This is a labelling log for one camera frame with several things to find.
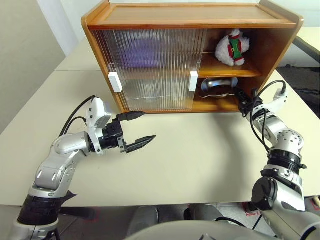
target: black cable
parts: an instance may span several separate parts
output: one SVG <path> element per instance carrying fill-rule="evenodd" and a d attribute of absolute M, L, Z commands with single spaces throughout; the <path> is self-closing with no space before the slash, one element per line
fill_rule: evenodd
<path fill-rule="evenodd" d="M 258 218 L 258 220 L 255 222 L 252 230 L 255 230 L 255 228 L 257 227 L 258 223 L 260 222 L 260 219 L 262 218 L 262 215 L 260 215 L 260 217 Z"/>
<path fill-rule="evenodd" d="M 221 220 L 226 220 L 226 221 L 232 222 L 232 223 L 234 223 L 234 224 L 237 224 L 237 225 L 239 225 L 239 226 L 241 226 L 241 227 L 245 227 L 245 228 L 246 228 L 246 226 L 243 225 L 241 222 L 239 222 L 239 221 L 237 221 L 237 220 L 234 220 L 234 219 L 232 219 L 232 218 L 229 218 L 229 217 L 221 216 L 221 217 L 218 217 L 215 221 L 218 222 L 218 221 L 221 221 Z"/>
<path fill-rule="evenodd" d="M 96 96 L 95 95 L 92 95 L 90 97 L 88 97 L 86 100 L 84 100 L 70 115 L 70 117 L 68 118 L 68 120 L 65 122 L 61 132 L 60 132 L 60 135 L 59 137 L 61 137 L 65 131 L 66 131 L 66 128 L 67 126 L 69 125 L 69 122 L 71 121 L 71 119 L 74 117 L 74 115 L 78 112 L 78 110 L 83 106 L 85 105 L 87 102 L 89 102 L 90 100 L 94 99 Z"/>
<path fill-rule="evenodd" d="M 266 146 L 266 141 L 265 141 L 265 128 L 266 128 L 266 120 L 267 120 L 267 110 L 264 110 L 264 120 L 263 120 L 263 125 L 262 125 L 262 142 L 264 145 L 264 148 L 267 152 L 269 152 L 270 148 L 267 148 Z"/>
<path fill-rule="evenodd" d="M 60 239 L 60 234 L 59 234 L 58 228 L 56 228 L 56 229 L 54 230 L 54 236 L 55 236 L 55 240 L 61 240 L 61 239 Z"/>
<path fill-rule="evenodd" d="M 77 119 L 82 119 L 82 120 L 84 121 L 84 123 L 87 125 L 87 120 L 86 120 L 83 116 L 77 116 L 77 117 L 73 118 L 73 119 L 70 121 L 70 123 L 69 123 L 69 125 L 66 127 L 63 135 L 67 134 L 67 132 L 68 132 L 71 124 L 72 124 L 75 120 L 77 120 Z"/>
<path fill-rule="evenodd" d="M 252 105 L 252 108 L 251 108 L 251 111 L 250 111 L 250 126 L 251 126 L 251 129 L 254 133 L 254 135 L 256 136 L 256 138 L 260 141 L 260 143 L 263 144 L 264 148 L 267 150 L 267 152 L 269 152 L 270 148 L 262 141 L 262 139 L 259 137 L 259 135 L 257 134 L 255 128 L 254 128 L 254 123 L 253 123 L 253 119 L 252 119 L 252 116 L 253 116 L 253 112 L 254 112 L 254 108 L 256 106 L 256 103 L 257 103 L 257 100 L 259 99 L 259 97 L 261 96 L 261 94 L 266 90 L 268 89 L 271 85 L 273 84 L 276 84 L 276 83 L 282 83 L 283 84 L 283 87 L 282 87 L 282 90 L 281 90 L 281 93 L 285 93 L 286 91 L 286 82 L 283 81 L 283 80 L 276 80 L 276 81 L 273 81 L 271 83 L 269 83 L 267 86 L 265 86 L 259 93 L 258 95 L 255 97 L 255 99 L 253 100 L 253 105 Z"/>

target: wooden frame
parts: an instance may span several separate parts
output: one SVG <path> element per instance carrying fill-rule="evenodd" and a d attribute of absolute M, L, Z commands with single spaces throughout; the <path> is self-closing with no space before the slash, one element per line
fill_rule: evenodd
<path fill-rule="evenodd" d="M 102 1 L 82 17 L 81 23 L 95 57 L 121 112 L 129 111 L 122 93 L 115 93 L 108 79 L 106 62 L 94 30 L 127 29 L 208 29 L 202 54 L 198 85 L 208 77 L 238 77 L 239 87 L 250 94 L 261 89 L 295 39 L 303 18 L 269 0 L 260 3 L 119 3 Z M 250 37 L 245 64 L 229 67 L 215 59 L 213 52 L 219 40 L 233 28 L 241 28 Z M 236 99 L 199 98 L 199 87 L 192 109 L 151 110 L 149 113 L 234 112 Z"/>

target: white plush toy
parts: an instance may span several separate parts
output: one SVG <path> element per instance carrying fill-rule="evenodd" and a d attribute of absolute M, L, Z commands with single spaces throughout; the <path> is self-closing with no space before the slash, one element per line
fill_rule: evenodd
<path fill-rule="evenodd" d="M 239 28 L 220 40 L 215 49 L 215 57 L 228 66 L 240 66 L 245 63 L 242 53 L 249 50 L 249 38 L 242 37 Z"/>

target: metal bowl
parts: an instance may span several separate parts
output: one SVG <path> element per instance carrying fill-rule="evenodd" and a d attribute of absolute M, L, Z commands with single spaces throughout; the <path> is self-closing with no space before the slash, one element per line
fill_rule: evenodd
<path fill-rule="evenodd" d="M 224 98 L 235 95 L 234 87 L 238 84 L 236 77 L 231 78 L 206 78 L 201 83 L 200 98 Z"/>

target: cabinet top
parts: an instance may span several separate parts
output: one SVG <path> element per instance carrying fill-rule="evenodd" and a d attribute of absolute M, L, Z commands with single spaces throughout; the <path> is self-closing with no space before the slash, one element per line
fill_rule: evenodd
<path fill-rule="evenodd" d="M 82 18 L 91 30 L 156 28 L 295 28 L 302 17 L 268 1 L 260 3 L 101 2 Z"/>

